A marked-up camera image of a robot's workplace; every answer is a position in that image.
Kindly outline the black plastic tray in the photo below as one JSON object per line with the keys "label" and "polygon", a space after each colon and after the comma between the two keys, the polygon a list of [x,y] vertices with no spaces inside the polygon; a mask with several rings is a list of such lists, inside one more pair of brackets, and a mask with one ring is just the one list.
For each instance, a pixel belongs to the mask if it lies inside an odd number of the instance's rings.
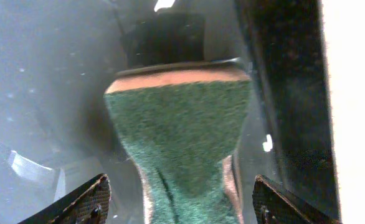
{"label": "black plastic tray", "polygon": [[107,223],[143,223],[138,170],[103,94],[125,70],[241,68],[253,79],[234,170],[245,223],[266,175],[340,217],[318,1],[0,1],[0,223],[100,173]]}

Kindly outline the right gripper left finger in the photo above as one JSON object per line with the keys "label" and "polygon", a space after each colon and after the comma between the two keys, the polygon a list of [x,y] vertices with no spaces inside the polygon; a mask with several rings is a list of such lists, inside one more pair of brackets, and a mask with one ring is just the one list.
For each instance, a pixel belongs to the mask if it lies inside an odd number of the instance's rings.
{"label": "right gripper left finger", "polygon": [[110,200],[110,179],[101,173],[21,223],[105,224]]}

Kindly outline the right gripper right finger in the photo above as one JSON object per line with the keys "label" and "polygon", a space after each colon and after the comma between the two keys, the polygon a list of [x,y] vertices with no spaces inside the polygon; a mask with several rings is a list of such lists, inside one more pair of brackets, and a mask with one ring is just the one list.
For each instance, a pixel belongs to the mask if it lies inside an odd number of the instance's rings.
{"label": "right gripper right finger", "polygon": [[260,224],[341,224],[265,175],[255,177],[252,200]]}

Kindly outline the green sponge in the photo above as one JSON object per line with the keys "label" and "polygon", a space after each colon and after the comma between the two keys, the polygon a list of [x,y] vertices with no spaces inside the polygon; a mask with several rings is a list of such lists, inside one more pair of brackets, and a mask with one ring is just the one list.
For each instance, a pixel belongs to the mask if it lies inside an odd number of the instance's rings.
{"label": "green sponge", "polygon": [[143,186],[145,223],[242,223],[234,154],[250,78],[236,68],[117,78],[104,92]]}

